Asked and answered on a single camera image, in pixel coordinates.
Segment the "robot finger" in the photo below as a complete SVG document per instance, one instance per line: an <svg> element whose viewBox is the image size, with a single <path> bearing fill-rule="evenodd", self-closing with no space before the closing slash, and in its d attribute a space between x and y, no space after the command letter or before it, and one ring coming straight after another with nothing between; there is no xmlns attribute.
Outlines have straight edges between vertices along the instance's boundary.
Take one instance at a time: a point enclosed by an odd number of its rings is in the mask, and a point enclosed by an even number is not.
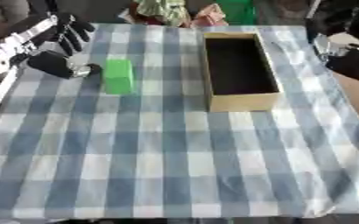
<svg viewBox="0 0 359 224"><path fill-rule="evenodd" d="M72 29L69 29L65 33L65 38L67 39L67 42L72 45L72 47L74 48L74 50L76 52L81 52L81 50L82 50L81 43L80 43L79 39L77 39L77 37L74 35L74 32L72 31Z"/></svg>
<svg viewBox="0 0 359 224"><path fill-rule="evenodd" d="M68 56L74 55L74 51L72 50L72 47L71 47L71 45L69 44L69 42L67 41L66 38L63 38L60 41L60 46Z"/></svg>
<svg viewBox="0 0 359 224"><path fill-rule="evenodd" d="M86 26L82 22L75 22L72 24L72 28L80 36L80 38L85 42L89 42L88 30L85 29L85 27Z"/></svg>

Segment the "blue and white checkered cloth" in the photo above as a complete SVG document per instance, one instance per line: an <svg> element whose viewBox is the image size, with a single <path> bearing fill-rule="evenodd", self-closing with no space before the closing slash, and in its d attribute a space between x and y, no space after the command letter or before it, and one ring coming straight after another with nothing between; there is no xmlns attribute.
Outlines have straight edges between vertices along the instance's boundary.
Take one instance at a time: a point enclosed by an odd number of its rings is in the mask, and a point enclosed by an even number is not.
<svg viewBox="0 0 359 224"><path fill-rule="evenodd" d="M136 93L26 69L0 112L0 218L359 213L359 117L302 27L260 32L269 112L208 113L199 31L100 24L79 63L130 59Z"/></svg>

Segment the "metal robot hand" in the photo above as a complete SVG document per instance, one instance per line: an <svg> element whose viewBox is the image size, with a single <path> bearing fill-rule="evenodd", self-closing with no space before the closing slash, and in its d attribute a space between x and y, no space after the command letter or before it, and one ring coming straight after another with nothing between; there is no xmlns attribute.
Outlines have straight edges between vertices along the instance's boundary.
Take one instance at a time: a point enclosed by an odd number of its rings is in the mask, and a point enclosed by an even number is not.
<svg viewBox="0 0 359 224"><path fill-rule="evenodd" d="M81 50L78 36L88 41L94 27L69 13L31 16L0 38L0 103L18 77L19 65L28 60L46 41L58 42L68 55Z"/></svg>

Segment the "tablecloth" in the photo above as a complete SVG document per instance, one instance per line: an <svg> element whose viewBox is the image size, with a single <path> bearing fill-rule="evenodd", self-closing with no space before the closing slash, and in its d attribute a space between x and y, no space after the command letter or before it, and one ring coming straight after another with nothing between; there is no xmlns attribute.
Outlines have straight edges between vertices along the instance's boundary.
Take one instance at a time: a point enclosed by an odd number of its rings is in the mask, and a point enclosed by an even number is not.
<svg viewBox="0 0 359 224"><path fill-rule="evenodd" d="M359 117L299 26L259 32L272 111L208 113L201 32L99 24L78 63L133 63L134 94L27 68L0 111L0 218L359 214Z"/></svg>

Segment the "cardboard box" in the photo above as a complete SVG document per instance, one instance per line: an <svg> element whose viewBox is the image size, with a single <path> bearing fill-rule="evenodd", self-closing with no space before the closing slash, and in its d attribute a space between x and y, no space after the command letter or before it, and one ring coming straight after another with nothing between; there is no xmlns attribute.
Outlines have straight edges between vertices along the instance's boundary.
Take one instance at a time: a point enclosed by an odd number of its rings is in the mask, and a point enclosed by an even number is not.
<svg viewBox="0 0 359 224"><path fill-rule="evenodd" d="M279 89L259 35L208 32L204 40L209 111L272 109Z"/></svg>

